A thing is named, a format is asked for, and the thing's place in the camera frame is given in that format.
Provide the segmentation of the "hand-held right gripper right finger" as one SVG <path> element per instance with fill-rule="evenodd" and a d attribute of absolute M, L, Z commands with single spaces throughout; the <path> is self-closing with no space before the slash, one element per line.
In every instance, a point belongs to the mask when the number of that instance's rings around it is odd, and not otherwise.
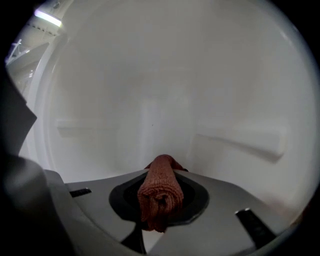
<path fill-rule="evenodd" d="M 233 183 L 181 170 L 177 173 L 202 185 L 209 203 L 192 223 L 169 227 L 150 254 L 250 254 L 255 245 L 236 216 L 244 209 L 252 210 L 275 235 L 290 226 L 289 220 Z"/>

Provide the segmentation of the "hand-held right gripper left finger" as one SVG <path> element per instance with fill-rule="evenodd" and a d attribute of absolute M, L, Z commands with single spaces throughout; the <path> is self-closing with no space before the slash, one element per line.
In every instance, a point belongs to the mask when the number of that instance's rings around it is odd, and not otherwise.
<path fill-rule="evenodd" d="M 121 219 L 109 202 L 113 188 L 143 171 L 74 183 L 64 183 L 55 171 L 44 174 L 76 255 L 146 254 L 142 231 L 134 222 Z"/>

